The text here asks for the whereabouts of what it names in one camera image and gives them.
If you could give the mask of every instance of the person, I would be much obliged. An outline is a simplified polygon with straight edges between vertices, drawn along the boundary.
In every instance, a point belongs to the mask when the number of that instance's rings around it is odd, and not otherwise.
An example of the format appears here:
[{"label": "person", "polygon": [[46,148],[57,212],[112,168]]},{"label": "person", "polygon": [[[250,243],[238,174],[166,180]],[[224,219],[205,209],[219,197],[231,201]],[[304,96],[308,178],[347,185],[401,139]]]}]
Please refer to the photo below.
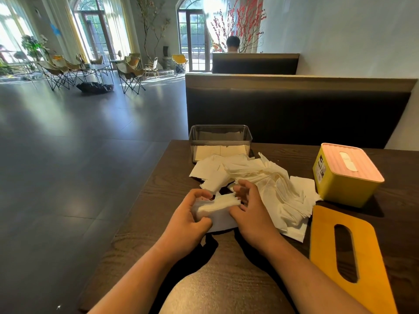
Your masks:
[{"label": "person", "polygon": [[[273,266],[298,311],[308,313],[369,313],[320,269],[294,248],[275,228],[257,187],[239,180],[234,187],[243,203],[229,208],[244,239]],[[172,266],[201,242],[212,226],[210,218],[195,222],[191,213],[197,198],[210,199],[206,190],[191,190],[173,213],[166,230],[90,314],[148,313]]]},{"label": "person", "polygon": [[236,53],[240,47],[240,39],[237,36],[229,36],[227,38],[227,52]]}]

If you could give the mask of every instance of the glass door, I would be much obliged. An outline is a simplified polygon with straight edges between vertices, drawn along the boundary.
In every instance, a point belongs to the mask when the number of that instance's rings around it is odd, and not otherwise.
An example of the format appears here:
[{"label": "glass door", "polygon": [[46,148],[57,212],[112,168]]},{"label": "glass door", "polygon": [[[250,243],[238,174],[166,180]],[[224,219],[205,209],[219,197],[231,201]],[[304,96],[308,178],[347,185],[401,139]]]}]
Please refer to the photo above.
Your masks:
[{"label": "glass door", "polygon": [[188,59],[186,71],[210,71],[210,47],[202,10],[179,11],[181,52]]},{"label": "glass door", "polygon": [[82,12],[82,19],[86,27],[85,32],[88,36],[88,45],[92,55],[96,59],[102,55],[104,62],[108,62],[109,58],[114,59],[112,43],[103,15]]}]

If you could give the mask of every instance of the arched window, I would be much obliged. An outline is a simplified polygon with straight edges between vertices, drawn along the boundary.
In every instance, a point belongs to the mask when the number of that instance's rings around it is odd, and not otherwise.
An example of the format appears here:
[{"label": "arched window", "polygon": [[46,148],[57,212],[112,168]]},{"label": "arched window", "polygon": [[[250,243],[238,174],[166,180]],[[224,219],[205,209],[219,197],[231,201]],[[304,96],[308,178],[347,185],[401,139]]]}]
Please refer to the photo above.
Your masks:
[{"label": "arched window", "polygon": [[102,0],[77,0],[74,16],[90,59],[114,59],[109,24]]},{"label": "arched window", "polygon": [[34,36],[34,31],[20,4],[16,0],[0,0],[0,57],[4,61],[17,62],[16,52],[27,54],[21,46],[24,35]]},{"label": "arched window", "polygon": [[178,8],[179,44],[188,59],[187,71],[210,71],[212,53],[202,0],[183,0]]}]

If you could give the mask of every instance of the yellow lid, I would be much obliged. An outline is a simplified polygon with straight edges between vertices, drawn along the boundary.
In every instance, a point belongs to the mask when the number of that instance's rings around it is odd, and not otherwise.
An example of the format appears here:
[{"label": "yellow lid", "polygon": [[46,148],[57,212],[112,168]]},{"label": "yellow lid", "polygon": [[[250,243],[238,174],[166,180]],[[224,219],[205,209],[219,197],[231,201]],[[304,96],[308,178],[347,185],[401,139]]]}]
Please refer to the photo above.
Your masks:
[{"label": "yellow lid", "polygon": [[384,182],[380,171],[364,150],[332,143],[322,143],[321,148],[333,173],[378,183]]}]

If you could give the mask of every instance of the pile of napkins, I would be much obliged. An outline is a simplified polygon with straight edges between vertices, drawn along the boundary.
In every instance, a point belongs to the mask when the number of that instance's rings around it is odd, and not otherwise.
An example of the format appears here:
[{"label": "pile of napkins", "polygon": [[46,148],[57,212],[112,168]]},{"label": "pile of napkins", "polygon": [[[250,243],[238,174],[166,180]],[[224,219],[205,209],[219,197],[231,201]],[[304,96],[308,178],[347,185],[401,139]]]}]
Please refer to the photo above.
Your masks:
[{"label": "pile of napkins", "polygon": [[[316,193],[314,180],[289,177],[284,168],[269,161],[263,154],[259,155],[261,158],[255,159],[245,154],[231,157],[213,154],[198,161],[189,176],[203,180],[201,188],[213,194],[232,182],[229,189],[233,190],[239,179],[254,183],[275,227],[284,235],[303,242],[313,206],[317,200],[321,200]],[[203,216],[212,219],[213,226],[209,232],[227,230],[237,226],[231,221],[227,208],[239,204],[234,194],[221,195],[213,201],[197,201],[194,212],[198,220]]]}]

